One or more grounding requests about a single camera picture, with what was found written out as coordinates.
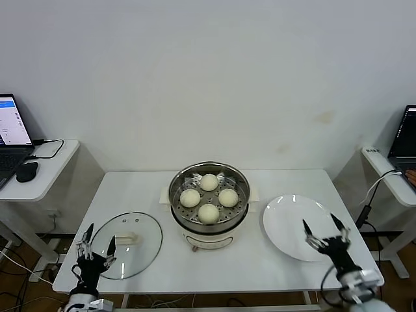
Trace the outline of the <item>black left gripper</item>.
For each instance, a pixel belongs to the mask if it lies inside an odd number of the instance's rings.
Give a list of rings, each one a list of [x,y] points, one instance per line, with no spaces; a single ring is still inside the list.
[[[90,224],[88,229],[83,233],[79,242],[76,243],[77,262],[73,269],[79,268],[81,273],[73,274],[77,278],[77,285],[73,293],[98,293],[97,286],[99,277],[108,270],[115,262],[116,237],[113,236],[107,248],[106,257],[102,257],[91,250],[91,237],[94,230],[94,224]]]

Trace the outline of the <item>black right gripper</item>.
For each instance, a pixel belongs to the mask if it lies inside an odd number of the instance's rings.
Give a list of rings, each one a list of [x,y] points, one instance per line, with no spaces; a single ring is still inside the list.
[[[349,238],[350,229],[347,228],[334,214],[331,213],[330,215],[335,227],[339,230],[339,234],[322,240],[314,236],[309,225],[303,219],[302,223],[306,235],[305,241],[312,249],[320,254],[327,255],[331,259],[336,269],[337,277],[343,277],[345,274],[360,271],[361,267],[355,264],[348,253],[351,243]]]

